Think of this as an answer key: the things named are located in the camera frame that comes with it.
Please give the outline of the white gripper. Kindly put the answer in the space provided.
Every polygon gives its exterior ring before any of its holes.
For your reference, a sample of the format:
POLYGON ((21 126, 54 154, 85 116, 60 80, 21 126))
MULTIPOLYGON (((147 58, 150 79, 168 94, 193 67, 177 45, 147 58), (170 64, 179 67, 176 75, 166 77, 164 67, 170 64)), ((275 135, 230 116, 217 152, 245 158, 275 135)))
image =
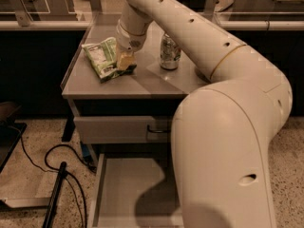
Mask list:
POLYGON ((146 40, 148 25, 142 22, 125 22, 123 19, 118 21, 116 27, 116 46, 117 68, 127 70, 129 66, 135 64, 134 52, 141 50, 146 40))

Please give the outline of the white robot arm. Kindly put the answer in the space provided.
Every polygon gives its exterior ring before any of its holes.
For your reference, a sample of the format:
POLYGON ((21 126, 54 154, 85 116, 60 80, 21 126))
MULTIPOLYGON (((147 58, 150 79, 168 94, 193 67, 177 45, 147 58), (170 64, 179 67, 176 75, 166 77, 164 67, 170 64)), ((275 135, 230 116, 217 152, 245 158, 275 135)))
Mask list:
POLYGON ((286 76, 256 50, 176 0, 126 0, 120 43, 156 22, 209 85, 172 120, 171 153, 184 228, 276 228, 268 148, 286 123, 286 76))

